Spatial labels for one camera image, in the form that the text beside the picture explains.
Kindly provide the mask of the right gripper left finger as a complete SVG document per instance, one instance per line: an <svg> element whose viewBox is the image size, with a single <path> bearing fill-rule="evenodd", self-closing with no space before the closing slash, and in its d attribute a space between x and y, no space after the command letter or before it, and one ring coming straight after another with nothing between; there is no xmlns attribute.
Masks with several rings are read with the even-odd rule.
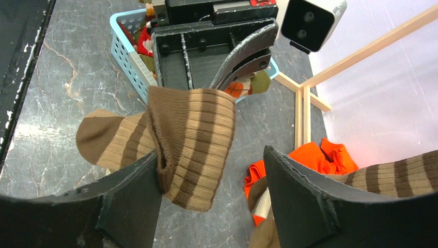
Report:
<svg viewBox="0 0 438 248"><path fill-rule="evenodd" d="M152 247L161 206L147 154L60 196L1 196L1 247Z"/></svg>

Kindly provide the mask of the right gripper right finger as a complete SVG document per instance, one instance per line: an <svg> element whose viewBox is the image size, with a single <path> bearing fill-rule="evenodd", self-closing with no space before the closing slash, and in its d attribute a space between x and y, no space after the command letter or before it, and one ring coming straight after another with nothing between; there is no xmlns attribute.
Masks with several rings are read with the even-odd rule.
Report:
<svg viewBox="0 0 438 248"><path fill-rule="evenodd" d="M281 247L437 247L437 194L395 198L263 153Z"/></svg>

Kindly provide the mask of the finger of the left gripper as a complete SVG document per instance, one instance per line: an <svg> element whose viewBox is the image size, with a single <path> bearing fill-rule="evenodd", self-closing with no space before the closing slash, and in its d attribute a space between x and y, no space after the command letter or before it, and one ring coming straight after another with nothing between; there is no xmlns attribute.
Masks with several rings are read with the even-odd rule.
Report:
<svg viewBox="0 0 438 248"><path fill-rule="evenodd" d="M213 25L197 22L154 28L153 56L160 86L215 88L215 75L230 54L241 62L271 48L278 28L267 21Z"/></svg>
<svg viewBox="0 0 438 248"><path fill-rule="evenodd" d="M237 62L237 55L230 54L221 64L215 75L215 88L225 90L229 85L253 72L264 70L269 65L272 52L269 48L250 55L241 62Z"/></svg>

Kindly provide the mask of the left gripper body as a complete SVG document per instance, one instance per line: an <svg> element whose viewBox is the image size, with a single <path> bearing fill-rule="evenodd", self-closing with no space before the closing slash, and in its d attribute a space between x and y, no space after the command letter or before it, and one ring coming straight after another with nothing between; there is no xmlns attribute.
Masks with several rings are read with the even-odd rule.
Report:
<svg viewBox="0 0 438 248"><path fill-rule="evenodd" d="M170 0L152 1L152 7L153 28L205 21L213 25L267 21L279 27L276 1Z"/></svg>

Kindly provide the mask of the brown beige striped sock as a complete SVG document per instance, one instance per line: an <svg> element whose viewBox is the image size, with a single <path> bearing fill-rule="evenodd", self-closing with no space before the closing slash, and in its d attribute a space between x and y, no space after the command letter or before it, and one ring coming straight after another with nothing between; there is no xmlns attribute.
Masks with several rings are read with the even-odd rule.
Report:
<svg viewBox="0 0 438 248"><path fill-rule="evenodd" d="M211 209L236 129L236 101L228 93L151 86L144 112L120 116L99 109L76 133L81 156L112 171L148 153L164 196L193 211Z"/></svg>
<svg viewBox="0 0 438 248"><path fill-rule="evenodd" d="M437 191L437 151L396 162L376 164L329 178L359 190L391 197L412 197Z"/></svg>

